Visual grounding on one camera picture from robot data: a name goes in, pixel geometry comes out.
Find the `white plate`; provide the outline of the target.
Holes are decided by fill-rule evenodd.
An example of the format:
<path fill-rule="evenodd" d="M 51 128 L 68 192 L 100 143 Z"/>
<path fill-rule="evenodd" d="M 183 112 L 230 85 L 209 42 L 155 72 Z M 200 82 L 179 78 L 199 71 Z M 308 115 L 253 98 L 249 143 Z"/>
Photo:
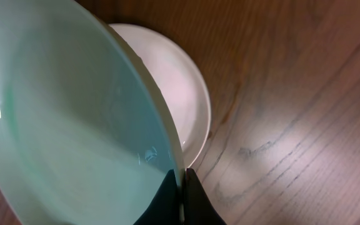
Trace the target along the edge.
<path fill-rule="evenodd" d="M 184 165 L 195 162 L 208 139 L 211 101 L 189 55 L 168 37 L 133 24 L 110 25 L 142 59 L 161 90 L 176 126 Z"/>

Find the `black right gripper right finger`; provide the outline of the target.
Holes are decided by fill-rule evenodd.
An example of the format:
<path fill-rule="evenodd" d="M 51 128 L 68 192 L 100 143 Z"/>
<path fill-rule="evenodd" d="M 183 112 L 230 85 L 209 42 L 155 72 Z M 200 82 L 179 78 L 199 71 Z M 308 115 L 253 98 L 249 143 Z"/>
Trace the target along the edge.
<path fill-rule="evenodd" d="M 211 204 L 196 172 L 192 168 L 186 169 L 182 194 L 184 224 L 226 225 Z"/>

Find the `mint plate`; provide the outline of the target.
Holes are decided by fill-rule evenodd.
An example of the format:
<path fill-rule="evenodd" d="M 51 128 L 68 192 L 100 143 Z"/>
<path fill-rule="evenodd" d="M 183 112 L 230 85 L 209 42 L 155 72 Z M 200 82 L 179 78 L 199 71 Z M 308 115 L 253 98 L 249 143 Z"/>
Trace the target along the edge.
<path fill-rule="evenodd" d="M 23 224 L 134 224 L 181 145 L 142 59 L 75 1 L 0 1 L 0 190 Z"/>

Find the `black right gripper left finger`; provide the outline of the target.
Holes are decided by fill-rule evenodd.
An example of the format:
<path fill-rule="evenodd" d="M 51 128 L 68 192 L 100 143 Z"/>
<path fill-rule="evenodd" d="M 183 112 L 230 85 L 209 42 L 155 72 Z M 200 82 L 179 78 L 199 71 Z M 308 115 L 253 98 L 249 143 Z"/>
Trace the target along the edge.
<path fill-rule="evenodd" d="M 134 225 L 180 225 L 180 201 L 173 170 L 169 170 L 150 205 Z"/>

